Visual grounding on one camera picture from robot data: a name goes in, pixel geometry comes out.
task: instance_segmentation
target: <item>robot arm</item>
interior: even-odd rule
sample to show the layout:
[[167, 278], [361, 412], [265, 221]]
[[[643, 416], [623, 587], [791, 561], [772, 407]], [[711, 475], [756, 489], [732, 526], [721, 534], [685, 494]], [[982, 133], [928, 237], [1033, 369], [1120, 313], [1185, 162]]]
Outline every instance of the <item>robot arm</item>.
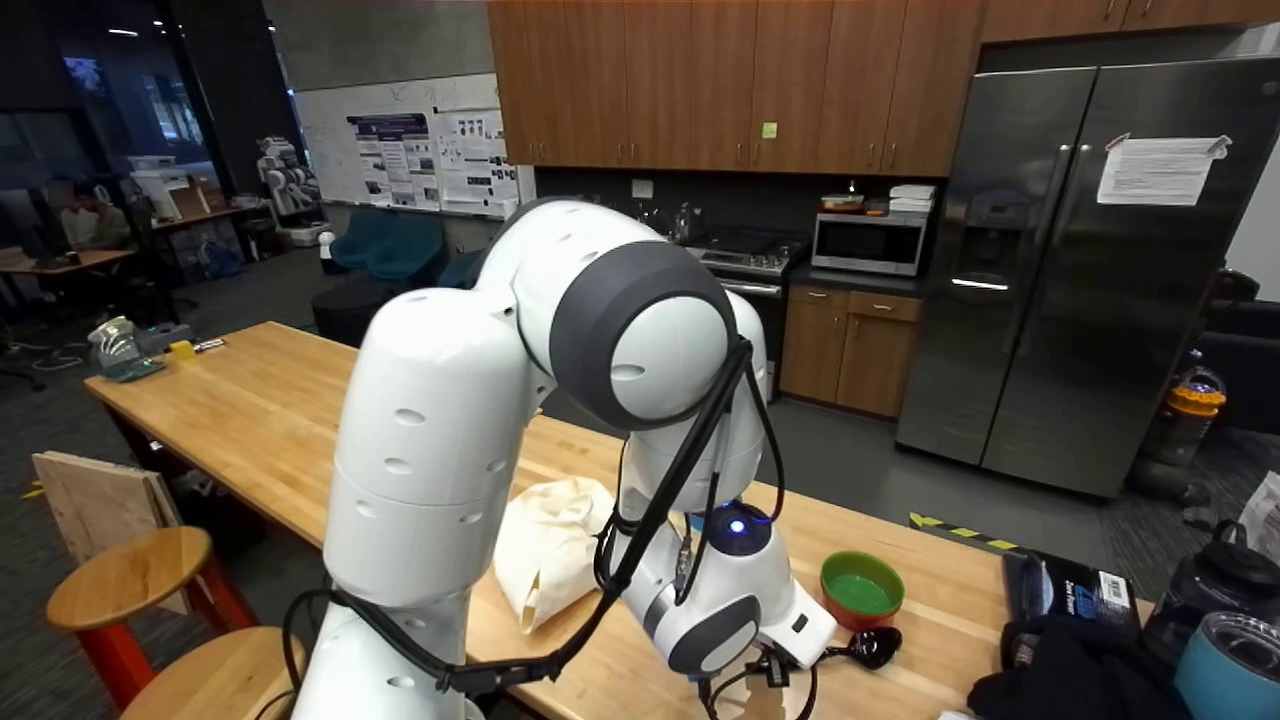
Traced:
[[[760, 320], [685, 250], [593, 206], [523, 214], [476, 293], [410, 293], [371, 320], [336, 442], [323, 535], [336, 587], [460, 663], [522, 434], [557, 386], [632, 434], [599, 576], [623, 576], [606, 595], [623, 595], [667, 670], [711, 676], [756, 642], [812, 663], [834, 616], [791, 579], [772, 520], [735, 502], [764, 448]], [[704, 526], [698, 567], [652, 526], [667, 510]], [[357, 608], [328, 608], [301, 715], [474, 715]]]

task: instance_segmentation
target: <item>white cloth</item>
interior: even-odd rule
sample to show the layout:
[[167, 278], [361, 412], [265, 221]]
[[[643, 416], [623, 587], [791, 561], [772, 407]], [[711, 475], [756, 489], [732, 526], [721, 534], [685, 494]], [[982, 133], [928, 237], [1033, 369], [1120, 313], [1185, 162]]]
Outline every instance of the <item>white cloth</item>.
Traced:
[[590, 475], [511, 497], [498, 534], [494, 571], [523, 631], [598, 587], [593, 556], [607, 514], [614, 494]]

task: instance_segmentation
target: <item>floor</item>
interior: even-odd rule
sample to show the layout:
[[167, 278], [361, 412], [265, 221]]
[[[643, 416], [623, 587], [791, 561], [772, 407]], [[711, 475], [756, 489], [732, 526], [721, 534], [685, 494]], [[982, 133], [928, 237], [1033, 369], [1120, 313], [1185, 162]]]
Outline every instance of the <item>floor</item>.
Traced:
[[[195, 338], [256, 320], [309, 330], [309, 299], [328, 286], [309, 252], [287, 252], [254, 266], [246, 278], [188, 288], [183, 297], [195, 299], [188, 320]], [[25, 331], [44, 342], [82, 338], [77, 324]], [[44, 595], [71, 561], [55, 542], [44, 502], [25, 497], [32, 475], [30, 455], [40, 448], [129, 460], [118, 427], [82, 392], [84, 371], [61, 371], [44, 392], [0, 377], [0, 715], [111, 715], [77, 645], [44, 626]], [[553, 412], [585, 422], [570, 401], [557, 401]], [[1030, 547], [1051, 547], [1125, 571], [1144, 595], [1160, 595], [1171, 565], [1203, 543], [1203, 530], [1185, 526], [1164, 502], [1120, 497], [1117, 504], [1096, 504], [895, 451], [889, 422], [775, 401], [772, 423], [796, 494], [884, 520], [928, 514]], [[1214, 435], [1195, 460], [1220, 517], [1238, 517], [1269, 470], [1280, 470], [1280, 442], [1245, 434]], [[267, 626], [279, 626], [301, 587], [319, 583], [319, 556], [284, 534], [267, 534], [265, 543], [232, 556], [230, 567]], [[201, 627], [167, 616], [151, 616], [139, 631], [158, 660], [201, 642]]]

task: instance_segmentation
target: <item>butcher block table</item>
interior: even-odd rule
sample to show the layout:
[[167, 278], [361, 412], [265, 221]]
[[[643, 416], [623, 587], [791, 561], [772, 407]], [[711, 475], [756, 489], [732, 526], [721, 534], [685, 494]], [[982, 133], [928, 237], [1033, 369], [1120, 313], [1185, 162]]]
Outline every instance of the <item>butcher block table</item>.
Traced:
[[[110, 386], [94, 377], [84, 387], [118, 416], [131, 443], [162, 442], [246, 504], [319, 547], [336, 422], [354, 364], [357, 352], [344, 345], [284, 324], [256, 324], [147, 380]], [[614, 483], [617, 460], [620, 442], [538, 416], [523, 434], [511, 494], [557, 475]], [[753, 483], [749, 502], [769, 510], [772, 489]], [[790, 497], [782, 534], [808, 593], [822, 583], [823, 556], [842, 547], [884, 556], [909, 587], [895, 616], [906, 631], [895, 660], [882, 671], [850, 660], [822, 663], [818, 715], [941, 715], [945, 710], [964, 710], [971, 680], [998, 670], [1007, 620], [998, 556], [800, 494]], [[523, 638], [488, 571], [474, 593], [467, 657], [547, 653], [590, 616], [590, 605]], [[523, 686], [511, 696], [544, 715], [704, 715], [698, 688], [666, 670], [623, 605], [607, 613], [598, 642], [557, 686]], [[791, 676], [790, 692], [749, 680], [721, 696], [721, 715], [796, 715], [805, 696], [805, 671]]]

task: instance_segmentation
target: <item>refrigerator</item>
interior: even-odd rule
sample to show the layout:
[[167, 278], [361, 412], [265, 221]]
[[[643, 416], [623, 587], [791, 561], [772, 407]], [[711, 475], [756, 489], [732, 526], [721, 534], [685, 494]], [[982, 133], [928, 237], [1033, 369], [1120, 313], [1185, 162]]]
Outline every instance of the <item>refrigerator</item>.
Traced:
[[1276, 120], [1280, 60], [982, 73], [895, 443], [1120, 497]]

